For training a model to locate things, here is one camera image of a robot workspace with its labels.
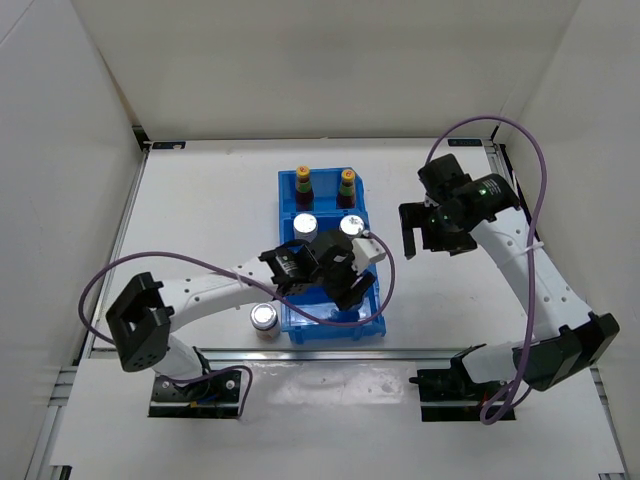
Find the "silver blue shaker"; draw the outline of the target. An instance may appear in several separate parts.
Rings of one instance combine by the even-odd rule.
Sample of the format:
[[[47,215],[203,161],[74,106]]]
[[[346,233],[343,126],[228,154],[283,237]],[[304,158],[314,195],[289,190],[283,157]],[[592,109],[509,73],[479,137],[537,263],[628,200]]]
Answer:
[[[344,216],[339,223],[339,230],[350,240],[362,238],[366,232],[366,224],[362,217],[355,214]]]
[[[299,213],[293,219],[292,228],[296,240],[312,242],[318,234],[318,220],[310,213]]]

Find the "sauce bottle yellow cap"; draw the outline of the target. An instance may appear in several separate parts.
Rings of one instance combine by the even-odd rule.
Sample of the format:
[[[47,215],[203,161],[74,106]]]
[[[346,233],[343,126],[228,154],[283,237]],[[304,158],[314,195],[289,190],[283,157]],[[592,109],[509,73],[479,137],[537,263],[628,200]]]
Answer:
[[[311,170],[306,165],[300,165],[295,171],[295,204],[296,210],[311,211],[314,203],[314,191],[311,180]]]
[[[356,206],[355,180],[356,173],[352,169],[344,169],[341,172],[336,196],[336,205],[339,209],[352,209]]]

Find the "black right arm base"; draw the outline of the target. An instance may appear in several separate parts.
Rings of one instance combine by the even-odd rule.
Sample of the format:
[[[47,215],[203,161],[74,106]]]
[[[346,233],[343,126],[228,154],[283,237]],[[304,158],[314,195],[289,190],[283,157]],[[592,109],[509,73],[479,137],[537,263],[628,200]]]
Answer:
[[[496,381],[460,386],[451,369],[420,369],[409,382],[418,388],[422,422],[479,422],[482,407],[502,387]]]

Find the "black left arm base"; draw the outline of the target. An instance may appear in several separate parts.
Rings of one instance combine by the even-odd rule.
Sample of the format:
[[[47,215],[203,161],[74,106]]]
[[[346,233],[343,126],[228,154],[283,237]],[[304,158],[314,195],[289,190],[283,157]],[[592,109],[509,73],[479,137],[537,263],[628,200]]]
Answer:
[[[213,376],[192,384],[177,384],[156,377],[152,386],[149,418],[239,419],[252,375],[241,365],[212,370]]]

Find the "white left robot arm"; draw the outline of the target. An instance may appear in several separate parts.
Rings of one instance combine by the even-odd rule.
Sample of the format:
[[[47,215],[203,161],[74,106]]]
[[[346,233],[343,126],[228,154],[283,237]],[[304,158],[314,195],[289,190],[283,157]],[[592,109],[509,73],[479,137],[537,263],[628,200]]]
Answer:
[[[203,357],[176,338],[177,330],[209,315],[248,304],[283,301],[321,289],[340,311],[360,305],[376,276],[371,266],[386,252],[369,235],[350,238],[329,230],[311,242],[292,240],[224,270],[157,280],[135,275],[106,313],[121,367],[126,372],[154,370],[175,381],[188,400],[206,395],[210,377]]]

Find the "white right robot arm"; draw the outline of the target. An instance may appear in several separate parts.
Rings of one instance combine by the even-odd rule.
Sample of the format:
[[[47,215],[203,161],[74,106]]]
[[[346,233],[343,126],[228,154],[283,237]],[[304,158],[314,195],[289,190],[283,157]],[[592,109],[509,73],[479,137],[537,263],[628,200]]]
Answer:
[[[597,314],[571,289],[543,247],[509,183],[498,174],[477,180],[464,173],[422,174],[423,203],[400,206],[404,255],[423,247],[458,255],[482,248],[527,315],[525,338],[479,345],[453,357],[449,387],[470,400],[487,383],[522,381],[545,391],[596,363],[620,331],[610,313]]]

